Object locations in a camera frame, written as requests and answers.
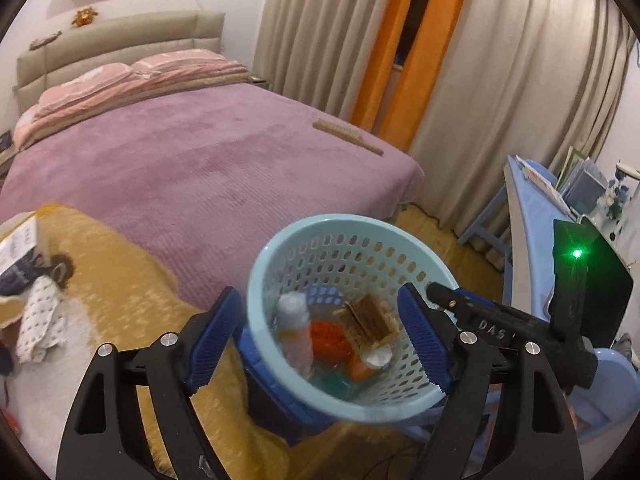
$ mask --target upholstered headboard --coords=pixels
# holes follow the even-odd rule
[[[92,23],[64,32],[18,58],[15,95],[20,113],[55,85],[106,63],[133,64],[143,57],[188,48],[220,53],[225,15],[204,10],[150,12]]]

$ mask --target bottle cap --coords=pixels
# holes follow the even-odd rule
[[[306,295],[302,292],[288,292],[280,296],[276,307],[278,328],[298,328],[309,322]]]
[[[361,361],[367,365],[367,367],[374,370],[380,370],[391,362],[392,351],[391,346],[382,345],[377,348],[367,350],[361,355]]]

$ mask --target desk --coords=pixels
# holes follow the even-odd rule
[[[555,280],[554,220],[573,220],[524,177],[514,156],[507,157],[504,181],[513,247],[511,305],[548,320],[544,306]]]

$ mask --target light blue basket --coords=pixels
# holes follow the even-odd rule
[[[327,315],[336,309],[332,288],[347,300],[372,292],[386,300],[398,318],[397,292],[405,282],[412,282],[422,294],[428,282],[458,287],[430,248],[392,225],[341,214],[295,222],[262,249],[249,278],[248,319],[258,352],[277,381],[316,410],[368,424],[408,420],[444,394],[429,382],[402,324],[389,369],[350,402],[303,379],[288,365],[271,333],[273,310],[284,292],[299,290],[309,295],[313,289],[315,314],[320,308]]]

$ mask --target curtain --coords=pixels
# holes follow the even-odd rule
[[[465,0],[409,151],[425,172],[417,203],[460,234],[507,155],[552,171],[571,145],[595,157],[633,42],[613,0]]]
[[[400,81],[382,119],[378,136],[399,150],[411,146],[442,61],[455,30],[463,0],[429,0]]]
[[[267,0],[254,73],[286,97],[348,120],[388,0]]]
[[[351,124],[371,131],[378,116],[411,0],[389,0],[369,58]]]

